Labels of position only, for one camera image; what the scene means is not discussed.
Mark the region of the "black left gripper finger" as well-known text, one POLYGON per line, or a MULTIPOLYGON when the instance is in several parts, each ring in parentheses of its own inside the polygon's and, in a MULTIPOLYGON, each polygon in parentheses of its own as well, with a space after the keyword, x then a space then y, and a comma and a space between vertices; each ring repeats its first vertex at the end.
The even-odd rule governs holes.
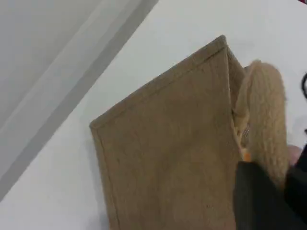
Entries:
POLYGON ((240 162, 236 168, 234 215, 238 230, 305 230, 300 218, 257 164, 240 162))
POLYGON ((307 217, 307 146, 290 145, 290 168, 286 178, 285 199, 300 217, 307 217))

